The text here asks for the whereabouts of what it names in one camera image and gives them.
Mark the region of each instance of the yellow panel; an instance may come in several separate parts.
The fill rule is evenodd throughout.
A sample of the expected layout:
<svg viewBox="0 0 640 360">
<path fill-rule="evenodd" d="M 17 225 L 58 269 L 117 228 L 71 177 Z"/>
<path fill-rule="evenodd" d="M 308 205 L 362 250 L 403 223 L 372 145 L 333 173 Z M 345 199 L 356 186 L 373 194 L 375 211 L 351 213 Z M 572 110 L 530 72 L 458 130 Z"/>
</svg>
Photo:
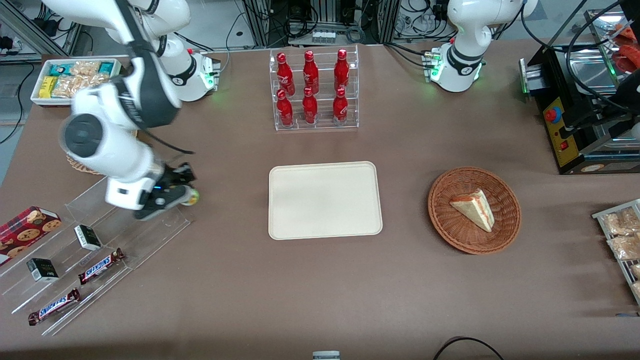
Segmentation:
<svg viewBox="0 0 640 360">
<path fill-rule="evenodd" d="M 549 105 L 542 114 L 544 115 L 547 110 L 550 110 L 556 106 L 560 108 L 560 110 L 562 110 L 562 112 L 564 113 L 562 102 L 560 101 L 560 98 L 558 98 L 554 102 L 552 102 L 551 105 Z M 547 124 L 547 129 L 549 130 L 549 137 L 551 137 L 551 143 L 554 146 L 554 153 L 556 155 L 556 159 L 558 160 L 558 164 L 563 167 L 573 159 L 578 157 L 578 146 L 575 144 L 573 135 L 569 136 L 569 138 L 567 139 L 562 139 L 558 134 L 560 129 L 564 127 L 564 119 L 560 119 L 560 121 L 556 124 L 551 124 L 549 121 L 545 121 L 545 123 Z M 569 147 L 567 147 L 565 150 L 561 150 L 560 148 L 560 144 L 563 141 L 566 141 L 569 145 Z"/>
</svg>

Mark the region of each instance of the coca-cola bottle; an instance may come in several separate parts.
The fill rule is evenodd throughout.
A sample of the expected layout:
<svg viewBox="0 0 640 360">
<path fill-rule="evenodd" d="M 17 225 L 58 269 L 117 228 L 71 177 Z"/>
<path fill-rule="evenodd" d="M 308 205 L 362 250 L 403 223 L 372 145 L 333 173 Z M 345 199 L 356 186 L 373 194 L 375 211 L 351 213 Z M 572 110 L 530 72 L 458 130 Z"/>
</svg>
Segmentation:
<svg viewBox="0 0 640 360">
<path fill-rule="evenodd" d="M 318 118 L 318 101 L 310 86 L 305 88 L 305 98 L 302 99 L 302 108 L 305 110 L 305 121 L 307 124 L 315 124 Z"/>
<path fill-rule="evenodd" d="M 287 63 L 287 56 L 284 53 L 278 53 L 278 82 L 280 88 L 286 91 L 287 96 L 293 96 L 296 93 L 296 86 L 293 85 L 293 71 Z"/>
<path fill-rule="evenodd" d="M 278 108 L 278 116 L 280 117 L 280 123 L 284 127 L 292 127 L 293 126 L 293 107 L 291 106 L 291 101 L 287 99 L 287 94 L 284 90 L 278 89 L 276 93 L 278 96 L 278 102 L 276 103 L 276 107 Z"/>
<path fill-rule="evenodd" d="M 305 86 L 309 86 L 314 94 L 320 91 L 320 79 L 318 75 L 318 65 L 314 60 L 314 52 L 311 50 L 305 51 L 305 67 L 302 70 L 302 74 L 305 77 Z"/>
<path fill-rule="evenodd" d="M 333 76 L 335 81 L 333 87 L 338 91 L 340 86 L 344 88 L 349 85 L 349 63 L 347 62 L 347 51 L 345 49 L 338 50 L 338 61 L 333 68 Z"/>
<path fill-rule="evenodd" d="M 347 107 L 349 103 L 344 97 L 344 87 L 338 88 L 335 92 L 335 99 L 333 100 L 333 123 L 336 126 L 343 126 L 347 121 Z"/>
</svg>

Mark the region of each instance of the beige tray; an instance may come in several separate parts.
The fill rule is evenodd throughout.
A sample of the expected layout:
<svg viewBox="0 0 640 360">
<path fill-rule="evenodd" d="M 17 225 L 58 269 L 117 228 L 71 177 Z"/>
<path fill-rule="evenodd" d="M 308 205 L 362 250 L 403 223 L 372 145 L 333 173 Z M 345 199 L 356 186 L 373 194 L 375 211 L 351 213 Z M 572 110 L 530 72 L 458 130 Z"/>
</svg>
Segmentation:
<svg viewBox="0 0 640 360">
<path fill-rule="evenodd" d="M 274 240 L 375 235 L 380 231 L 378 176 L 372 163 L 271 169 L 269 235 Z"/>
</svg>

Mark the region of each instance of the emergency stop button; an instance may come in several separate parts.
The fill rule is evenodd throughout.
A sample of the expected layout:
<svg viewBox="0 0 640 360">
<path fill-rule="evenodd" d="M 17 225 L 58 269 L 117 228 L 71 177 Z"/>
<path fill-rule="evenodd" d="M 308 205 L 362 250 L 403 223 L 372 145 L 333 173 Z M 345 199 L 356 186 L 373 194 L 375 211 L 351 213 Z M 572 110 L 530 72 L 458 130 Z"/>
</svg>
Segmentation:
<svg viewBox="0 0 640 360">
<path fill-rule="evenodd" d="M 545 120 L 551 124 L 557 124 L 562 118 L 562 110 L 557 106 L 545 111 Z"/>
</svg>

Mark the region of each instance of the cookie box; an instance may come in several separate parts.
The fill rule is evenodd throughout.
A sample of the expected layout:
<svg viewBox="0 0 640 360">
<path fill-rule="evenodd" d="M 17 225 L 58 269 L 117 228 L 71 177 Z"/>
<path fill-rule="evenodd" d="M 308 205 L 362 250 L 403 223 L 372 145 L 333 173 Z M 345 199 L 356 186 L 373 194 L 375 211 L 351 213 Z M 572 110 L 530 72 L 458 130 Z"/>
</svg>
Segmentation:
<svg viewBox="0 0 640 360">
<path fill-rule="evenodd" d="M 0 266 L 62 224 L 60 217 L 31 206 L 5 225 L 0 226 Z"/>
</svg>

